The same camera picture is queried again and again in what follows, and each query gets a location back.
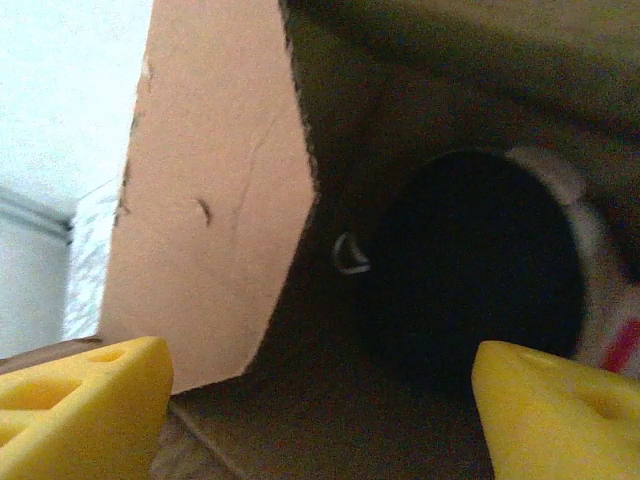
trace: hole in plastic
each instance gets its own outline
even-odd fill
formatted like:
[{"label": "hole in plastic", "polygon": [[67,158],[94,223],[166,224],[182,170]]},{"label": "hole in plastic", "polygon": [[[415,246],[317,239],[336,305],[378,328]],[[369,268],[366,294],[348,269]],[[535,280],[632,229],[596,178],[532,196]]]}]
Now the hole in plastic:
[{"label": "hole in plastic", "polygon": [[49,410],[81,383],[77,380],[30,380],[0,397],[0,409]]},{"label": "hole in plastic", "polygon": [[96,362],[96,363],[115,362],[122,355],[124,355],[124,350],[112,350],[112,351],[107,352],[107,353],[102,353],[100,355],[95,355],[93,357],[89,357],[89,361],[90,362]]},{"label": "hole in plastic", "polygon": [[576,396],[606,420],[640,420],[638,399],[618,389],[579,389]]}]

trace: black disc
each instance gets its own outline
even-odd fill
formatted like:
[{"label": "black disc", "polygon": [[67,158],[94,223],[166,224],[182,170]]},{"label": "black disc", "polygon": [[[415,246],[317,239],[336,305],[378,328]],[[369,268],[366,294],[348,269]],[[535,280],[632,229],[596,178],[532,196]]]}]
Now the black disc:
[{"label": "black disc", "polygon": [[413,386],[469,397],[482,340],[574,351],[585,286],[573,234],[512,162],[461,152],[427,163],[366,250],[363,338]]}]

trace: yellow plastic object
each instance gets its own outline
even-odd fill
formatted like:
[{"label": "yellow plastic object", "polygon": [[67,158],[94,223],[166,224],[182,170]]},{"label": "yellow plastic object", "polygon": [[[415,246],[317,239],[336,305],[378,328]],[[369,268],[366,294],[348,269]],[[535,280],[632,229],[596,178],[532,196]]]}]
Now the yellow plastic object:
[{"label": "yellow plastic object", "polygon": [[148,480],[172,381],[153,337],[0,376],[0,480]]},{"label": "yellow plastic object", "polygon": [[484,342],[473,391],[496,480],[640,478],[640,383]]}]

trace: white wall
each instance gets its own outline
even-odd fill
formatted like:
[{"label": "white wall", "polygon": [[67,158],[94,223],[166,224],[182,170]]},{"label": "white wall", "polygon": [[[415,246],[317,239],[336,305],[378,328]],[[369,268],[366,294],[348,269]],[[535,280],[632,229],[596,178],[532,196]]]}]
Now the white wall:
[{"label": "white wall", "polygon": [[65,240],[0,216],[0,358],[58,341],[67,262]]},{"label": "white wall", "polygon": [[[0,0],[0,193],[70,219],[119,182],[151,6]],[[61,340],[68,261],[64,241],[0,214],[0,357]],[[77,283],[99,310],[103,285]]]},{"label": "white wall", "polygon": [[0,2],[0,186],[71,217],[121,174],[151,3]]}]

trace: red stripe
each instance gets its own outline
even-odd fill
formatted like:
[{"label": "red stripe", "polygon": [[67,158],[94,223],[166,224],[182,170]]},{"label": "red stripe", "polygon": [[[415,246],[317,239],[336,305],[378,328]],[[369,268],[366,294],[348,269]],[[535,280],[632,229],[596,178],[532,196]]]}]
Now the red stripe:
[{"label": "red stripe", "polygon": [[607,356],[602,362],[602,368],[610,372],[620,372],[634,350],[640,343],[640,319],[632,318],[622,327],[616,342],[609,347]]}]

